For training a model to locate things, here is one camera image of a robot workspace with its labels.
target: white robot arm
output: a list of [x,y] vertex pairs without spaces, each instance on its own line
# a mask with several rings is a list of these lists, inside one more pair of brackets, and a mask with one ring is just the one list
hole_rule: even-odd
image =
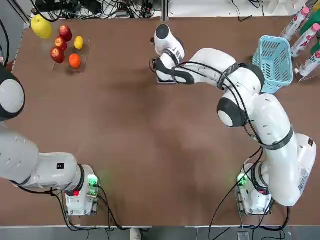
[[256,130],[266,160],[248,173],[255,183],[247,181],[240,188],[245,212],[263,214],[270,194],[281,205],[295,205],[313,168],[317,146],[308,136],[294,132],[274,95],[260,94],[265,81],[263,72],[252,64],[238,64],[230,55],[211,48],[199,50],[190,61],[182,63],[183,45],[165,24],[157,28],[154,39],[155,51],[162,53],[155,61],[159,83],[207,83],[217,87],[224,91],[217,105],[221,121],[228,127],[240,127],[245,120]]
[[98,179],[90,166],[77,164],[70,153],[39,153],[33,142],[4,124],[23,111],[25,101],[19,80],[0,64],[0,177],[21,188],[63,190],[69,215],[95,214]]

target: table surface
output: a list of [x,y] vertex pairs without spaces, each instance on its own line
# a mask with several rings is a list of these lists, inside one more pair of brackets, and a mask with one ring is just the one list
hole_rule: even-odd
[[[215,48],[238,62],[250,59],[263,35],[278,36],[290,17],[172,18],[188,60]],[[39,151],[68,152],[101,178],[117,221],[123,226],[208,226],[235,184],[244,161],[258,149],[242,128],[228,128],[216,107],[222,92],[206,85],[158,85],[148,62],[150,38],[159,19],[68,20],[92,45],[83,74],[52,71],[49,53],[31,29],[23,33],[13,69],[26,93],[23,113],[7,125]],[[297,133],[320,143],[320,84],[293,83],[276,96]],[[291,209],[290,225],[320,225],[319,159],[303,196]],[[64,225],[56,199],[20,191],[1,179],[1,226]],[[281,225],[286,208],[275,204],[265,225]],[[73,220],[107,226],[107,211]],[[257,224],[258,217],[245,217]],[[232,193],[213,225],[240,225]]]

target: blue plastic basket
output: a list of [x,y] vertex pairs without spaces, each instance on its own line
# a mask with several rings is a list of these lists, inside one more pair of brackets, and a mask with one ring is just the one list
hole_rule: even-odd
[[281,37],[262,36],[252,63],[258,66],[264,75],[263,93],[274,94],[294,79],[289,42]]

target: orange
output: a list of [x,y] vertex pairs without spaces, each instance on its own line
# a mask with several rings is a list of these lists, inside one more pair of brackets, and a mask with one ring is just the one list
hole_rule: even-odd
[[71,67],[77,69],[81,65],[81,59],[80,56],[76,53],[73,53],[69,57],[69,64]]

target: bottle cap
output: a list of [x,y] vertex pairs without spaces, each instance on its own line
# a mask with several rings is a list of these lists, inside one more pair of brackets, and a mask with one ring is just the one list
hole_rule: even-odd
[[302,8],[302,10],[301,10],[301,14],[302,14],[303,16],[307,16],[307,15],[309,14],[309,12],[310,12],[310,10],[309,10],[309,8],[307,8],[307,7],[304,7],[304,8]]
[[317,33],[319,30],[320,30],[320,24],[315,23],[315,24],[312,25],[312,31],[314,33]]

